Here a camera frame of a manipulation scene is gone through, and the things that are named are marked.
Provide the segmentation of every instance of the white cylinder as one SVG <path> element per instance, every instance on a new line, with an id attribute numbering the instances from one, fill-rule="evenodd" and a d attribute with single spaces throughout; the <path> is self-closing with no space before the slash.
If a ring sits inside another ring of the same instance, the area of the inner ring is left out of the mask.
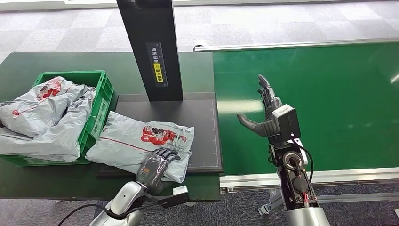
<path id="1" fill-rule="evenodd" d="M 330 226 L 323 208 L 308 207 L 287 211 L 289 226 Z"/>

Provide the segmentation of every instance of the black vertical pillar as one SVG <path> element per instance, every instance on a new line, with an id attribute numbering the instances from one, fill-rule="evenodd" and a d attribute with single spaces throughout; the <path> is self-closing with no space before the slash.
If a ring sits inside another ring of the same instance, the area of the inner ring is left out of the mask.
<path id="1" fill-rule="evenodd" d="M 117 0 L 150 101 L 182 100 L 172 0 Z"/>

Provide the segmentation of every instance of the black cable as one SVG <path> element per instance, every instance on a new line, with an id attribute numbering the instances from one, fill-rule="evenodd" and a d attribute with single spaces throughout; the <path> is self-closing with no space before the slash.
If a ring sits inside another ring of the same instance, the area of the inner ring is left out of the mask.
<path id="1" fill-rule="evenodd" d="M 298 148 L 304 150 L 308 154 L 309 159 L 311 160 L 311 176 L 309 177 L 309 181 L 311 182 L 311 180 L 313 178 L 313 171 L 314 171 L 313 158 L 312 158 L 310 152 L 308 150 L 306 150 L 306 148 L 300 146 L 294 139 L 292 139 L 292 142 L 294 143 L 295 146 L 297 146 Z"/>
<path id="2" fill-rule="evenodd" d="M 68 215 L 66 215 L 66 217 L 64 217 L 64 219 L 58 224 L 58 226 L 61 226 L 61 225 L 63 224 L 63 222 L 66 221 L 66 220 L 67 220 L 72 214 L 74 214 L 75 212 L 77 212 L 77 211 L 79 211 L 79 210 L 81 210 L 81 209 L 83 209 L 83 208 L 85 208 L 85 207 L 89 207 L 89 206 L 94 206 L 94 207 L 100 208 L 100 209 L 104 210 L 104 212 L 107 213 L 108 216 L 110 216 L 110 217 L 112 217 L 112 218 L 114 218 L 114 219 L 122 220 L 122 219 L 126 218 L 127 215 L 133 213 L 134 211 L 141 210 L 141 209 L 144 209 L 144 208 L 147 208 L 147 207 L 150 207 L 150 206 L 154 206 L 154 205 L 157 205 L 157 204 L 159 204 L 159 203 L 154 202 L 154 203 L 151 203 L 151 204 L 149 204 L 149 205 L 145 205 L 145 206 L 140 206 L 140 207 L 137 207 L 137 208 L 133 208 L 133 209 L 131 209 L 130 211 L 128 211 L 128 212 L 126 212 L 126 213 L 122 213 L 122 214 L 115 214 L 115 213 L 112 213 L 111 211 L 107 210 L 104 206 L 101 206 L 101 205 L 97 205 L 97 204 L 86 204 L 86 205 L 83 205 L 83 206 L 80 206 L 80 207 L 74 209 L 72 212 L 70 212 Z"/>
<path id="3" fill-rule="evenodd" d="M 267 158 L 267 161 L 268 161 L 269 163 L 273 163 L 273 161 L 271 160 L 271 154 L 270 154 L 269 157 Z"/>
<path id="4" fill-rule="evenodd" d="M 299 165 L 299 162 L 297 162 L 297 158 L 291 157 L 291 158 L 289 159 L 289 163 L 291 164 L 291 166 L 294 167 L 295 173 L 296 173 L 295 175 L 296 175 L 297 177 L 300 177 L 300 176 L 301 176 L 301 167 L 300 167 L 300 165 Z"/>

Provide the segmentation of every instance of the gray plastic mailer bag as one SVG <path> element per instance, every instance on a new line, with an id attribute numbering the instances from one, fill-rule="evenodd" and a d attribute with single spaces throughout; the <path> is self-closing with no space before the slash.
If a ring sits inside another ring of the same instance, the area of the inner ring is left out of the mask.
<path id="1" fill-rule="evenodd" d="M 86 91 L 86 85 L 55 77 L 13 101 L 0 103 L 0 120 L 16 133 L 39 137 L 56 125 L 71 102 Z"/>
<path id="2" fill-rule="evenodd" d="M 142 122 L 110 112 L 106 126 L 86 153 L 86 159 L 137 173 L 140 164 L 154 150 L 169 148 L 176 150 L 181 159 L 169 164 L 163 180 L 182 183 L 193 140 L 194 127 L 171 122 Z"/>
<path id="3" fill-rule="evenodd" d="M 77 160 L 80 157 L 78 138 L 91 113 L 95 95 L 95 89 L 87 87 L 81 98 L 69 103 L 56 125 L 35 137 L 16 133 L 0 123 L 0 154 L 20 154 L 50 161 Z"/>

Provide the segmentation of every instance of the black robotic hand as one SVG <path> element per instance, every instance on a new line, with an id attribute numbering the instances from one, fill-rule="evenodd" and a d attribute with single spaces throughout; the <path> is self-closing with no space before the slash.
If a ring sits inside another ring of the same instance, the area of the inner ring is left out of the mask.
<path id="1" fill-rule="evenodd" d="M 276 97 L 270 83 L 261 74 L 258 75 L 259 85 L 262 89 L 258 89 L 258 93 L 261 95 L 264 109 L 265 109 L 265 121 L 261 123 L 254 122 L 248 119 L 243 113 L 238 113 L 237 117 L 239 122 L 254 131 L 262 137 L 270 137 L 279 133 L 279 127 L 273 118 L 272 112 L 282 106 L 280 98 Z"/>
<path id="2" fill-rule="evenodd" d="M 168 148 L 155 150 L 141 164 L 136 181 L 145 186 L 149 194 L 158 194 L 163 188 L 161 179 L 173 160 L 180 160 L 177 151 Z"/>

